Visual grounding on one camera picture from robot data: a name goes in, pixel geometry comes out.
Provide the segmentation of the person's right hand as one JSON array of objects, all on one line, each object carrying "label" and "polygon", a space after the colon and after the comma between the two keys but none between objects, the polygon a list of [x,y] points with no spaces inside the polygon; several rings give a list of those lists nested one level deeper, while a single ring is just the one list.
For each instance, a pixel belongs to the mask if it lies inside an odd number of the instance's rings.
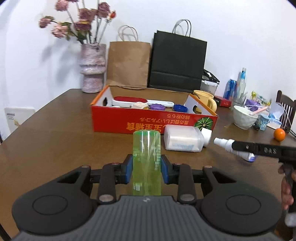
[{"label": "person's right hand", "polygon": [[288,184],[286,178],[283,177],[281,182],[281,207],[283,210],[287,210],[294,202],[291,189],[291,185]]}]

